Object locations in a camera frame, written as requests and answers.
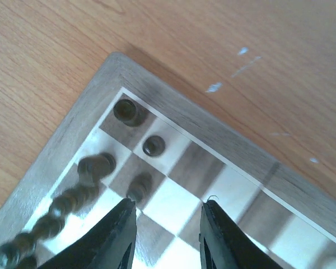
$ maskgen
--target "wooden table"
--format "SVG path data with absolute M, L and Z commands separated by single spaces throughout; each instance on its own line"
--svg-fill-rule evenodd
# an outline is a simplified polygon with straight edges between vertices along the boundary
M 0 207 L 113 51 L 336 198 L 336 1 L 0 0 Z

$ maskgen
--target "dark square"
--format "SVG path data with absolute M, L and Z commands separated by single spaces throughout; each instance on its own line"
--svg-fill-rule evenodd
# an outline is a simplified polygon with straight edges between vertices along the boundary
M 132 100 L 125 94 L 123 94 L 120 99 Z M 126 126 L 124 123 L 116 119 L 112 109 L 105 120 L 102 122 L 100 128 L 120 142 L 122 145 L 129 148 L 130 150 L 133 150 L 136 144 L 147 132 L 153 121 L 156 119 L 156 116 L 153 113 L 149 112 L 144 107 L 141 108 L 145 111 L 145 113 L 147 113 L 147 118 L 140 126 Z
M 179 234 L 180 239 L 191 245 L 196 250 L 200 250 L 199 233 L 201 215 L 202 205 L 198 206 L 188 223 Z
M 284 227 L 292 212 L 260 192 L 239 221 L 239 227 L 268 247 Z
M 192 142 L 169 177 L 200 199 L 223 167 L 221 160 Z
M 330 241 L 324 250 L 319 254 L 319 257 L 316 259 L 314 265 L 311 268 L 321 268 L 324 262 L 329 258 L 336 258 L 336 243 Z
M 135 176 L 140 173 L 148 172 L 152 176 L 152 189 L 148 197 L 144 198 L 140 203 L 136 204 L 139 209 L 143 209 L 148 200 L 152 197 L 158 186 L 162 183 L 165 176 L 150 164 L 142 160 L 136 154 L 131 154 L 125 165 L 111 182 L 109 186 L 118 195 L 126 197 L 128 187 Z
M 153 267 L 174 236 L 142 214 L 137 220 L 136 257 Z
M 60 182 L 59 186 L 57 186 L 57 188 L 55 189 L 54 193 L 52 194 L 52 199 L 59 196 L 66 189 L 72 188 L 77 183 L 78 183 L 77 165 L 73 164 L 68 173 Z M 84 205 L 80 210 L 75 212 L 74 215 L 80 217 L 81 219 L 84 219 L 87 216 L 87 214 L 92 210 L 98 198 L 102 195 L 102 193 L 105 192 L 105 190 L 106 186 L 103 183 L 100 183 L 100 194 L 98 195 L 98 197 L 94 199 L 92 202 Z

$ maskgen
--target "chessboard frame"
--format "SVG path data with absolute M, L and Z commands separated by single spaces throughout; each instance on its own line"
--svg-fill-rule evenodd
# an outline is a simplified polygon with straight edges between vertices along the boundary
M 335 199 L 124 54 L 112 53 L 0 209 L 0 244 L 25 226 L 122 87 L 260 181 L 267 195 L 336 243 Z

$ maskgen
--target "glossy surface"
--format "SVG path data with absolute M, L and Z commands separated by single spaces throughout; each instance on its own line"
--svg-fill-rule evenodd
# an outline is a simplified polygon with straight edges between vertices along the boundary
M 0 207 L 116 50 L 336 197 L 336 1 L 0 0 Z
M 96 88 L 97 84 L 99 85 L 101 80 L 104 82 L 101 84 L 102 87 L 105 87 L 105 81 L 109 77 L 105 67 L 116 66 L 112 59 L 120 59 L 125 63 L 123 65 L 125 72 L 134 71 L 137 68 L 142 77 L 149 75 L 142 67 L 135 65 L 122 54 L 114 54 L 110 59 L 103 65 L 104 71 L 98 72 L 95 76 L 96 81 L 92 83 L 98 92 L 102 89 Z M 156 85 L 153 76 L 151 78 L 148 76 L 145 81 Z M 85 118 L 84 124 L 78 117 L 63 122 L 58 129 L 58 133 L 62 135 L 56 133 L 52 137 L 38 157 L 38 160 L 43 161 L 36 162 L 30 168 L 27 176 L 20 181 L 19 188 L 0 210 L 0 242 L 4 242 L 7 237 L 11 237 L 12 233 L 23 226 L 24 230 L 30 230 L 36 220 L 47 212 L 52 199 L 56 196 L 55 193 L 60 193 L 60 190 L 65 190 L 68 186 L 77 183 L 77 160 L 81 159 L 80 156 L 84 156 L 83 152 L 90 151 L 92 154 L 111 152 L 116 157 L 120 170 L 102 180 L 105 185 L 102 188 L 102 194 L 92 204 L 82 208 L 84 212 L 69 214 L 64 229 L 55 238 L 43 242 L 42 247 L 46 249 L 43 251 L 45 257 L 47 252 L 59 253 L 84 235 L 122 200 L 132 179 L 144 171 L 152 175 L 152 191 L 144 195 L 142 202 L 137 205 L 137 225 L 140 235 L 137 240 L 133 268 L 139 266 L 139 268 L 158 269 L 173 266 L 177 269 L 185 269 L 190 265 L 198 269 L 200 267 L 199 243 L 197 244 L 199 209 L 202 201 L 210 199 L 216 200 L 223 210 L 238 225 L 241 225 L 252 241 L 283 268 L 319 268 L 326 257 L 336 257 L 336 202 L 333 199 L 266 152 L 234 133 L 232 129 L 222 125 L 211 115 L 189 103 L 168 86 L 158 92 L 171 98 L 161 96 L 163 99 L 156 101 L 158 104 L 164 103 L 158 108 L 162 113 L 170 115 L 170 119 L 152 107 L 155 102 L 145 103 L 144 100 L 150 96 L 151 91 L 145 95 L 146 91 L 137 90 L 145 89 L 140 84 L 137 88 L 132 87 L 131 91 L 119 86 L 116 89 L 118 92 L 113 91 L 115 95 L 107 97 L 104 111 L 100 111 L 93 118 Z M 93 89 L 85 92 L 94 94 L 92 91 Z M 119 142 L 115 139 L 119 132 L 111 132 L 110 128 L 108 129 L 110 132 L 106 132 L 101 128 L 104 126 L 102 123 L 110 118 L 113 104 L 123 95 L 128 95 L 144 105 L 149 110 L 152 121 L 150 121 L 151 125 L 139 126 L 139 133 L 135 140 L 123 139 Z M 81 107 L 80 100 L 82 99 L 79 99 L 75 108 Z M 183 104 L 185 110 L 178 113 L 175 110 L 177 104 Z M 68 118 L 76 115 L 75 108 L 71 110 Z M 180 125 L 172 121 L 175 118 Z M 82 125 L 82 128 L 93 123 L 93 127 L 90 127 L 92 129 L 86 137 L 79 138 L 78 144 L 65 143 L 67 138 L 71 139 L 72 134 L 76 133 L 76 123 Z M 210 127 L 205 130 L 200 129 L 201 123 L 206 123 Z M 174 148 L 172 156 L 175 157 L 170 159 L 168 166 L 157 165 L 164 163 L 165 154 L 157 157 L 158 160 L 160 159 L 158 162 L 155 158 L 143 159 L 135 154 L 136 149 L 142 149 L 142 143 L 146 137 L 152 135 L 158 126 L 164 127 L 159 128 L 164 129 L 166 131 L 164 133 L 173 134 L 168 136 L 171 138 L 168 141 Z M 183 147 L 177 147 L 178 143 L 174 143 L 185 140 L 187 145 Z M 47 149 L 52 148 L 57 150 L 50 155 Z M 68 157 L 66 152 L 71 152 L 70 159 L 65 159 Z M 64 161 L 67 165 L 62 167 L 55 177 L 35 176 L 36 173 L 57 165 L 52 161 L 58 159 L 61 160 L 58 164 Z M 37 178 L 38 181 L 33 181 L 31 178 Z M 285 186 L 283 191 L 276 188 L 277 182 Z M 25 191 L 28 188 L 42 190 L 42 192 L 38 193 L 36 199 L 32 199 L 32 196 L 28 198 Z M 20 210 L 22 214 L 12 214 L 19 208 L 23 208 Z M 244 220 L 253 222 L 253 229 L 249 225 L 244 225 Z M 268 229 L 273 233 L 266 240 L 262 240 L 254 229 L 262 232 Z M 298 261 L 293 259 L 290 253 L 294 251 L 295 255 L 300 257 Z

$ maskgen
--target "chess piece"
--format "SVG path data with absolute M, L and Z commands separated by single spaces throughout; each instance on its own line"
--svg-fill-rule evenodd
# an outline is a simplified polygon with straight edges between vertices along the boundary
M 128 187 L 126 197 L 140 203 L 152 190 L 152 175 L 142 173 L 136 176 Z
M 36 260 L 36 257 L 34 255 L 28 256 L 18 264 L 15 269 L 36 269 L 38 266 L 38 262 Z
M 97 198 L 99 193 L 100 187 L 98 185 L 87 187 L 78 184 L 53 199 L 49 207 L 49 214 L 54 217 L 65 217 L 71 212 L 77 212 L 85 204 Z
M 78 181 L 85 186 L 93 187 L 107 177 L 116 168 L 116 161 L 109 153 L 101 153 L 81 159 L 78 163 Z
M 34 254 L 36 240 L 30 233 L 19 233 L 11 242 L 0 246 L 0 266 L 14 268 L 26 256 Z
M 166 144 L 162 137 L 151 136 L 143 143 L 143 152 L 150 157 L 157 157 L 161 155 L 166 148 Z
M 119 100 L 113 107 L 113 114 L 119 121 L 130 127 L 139 126 L 146 119 L 144 108 L 128 99 Z
M 38 219 L 32 228 L 31 235 L 35 241 L 38 239 L 52 238 L 58 235 L 64 226 L 65 220 L 63 218 L 47 214 Z

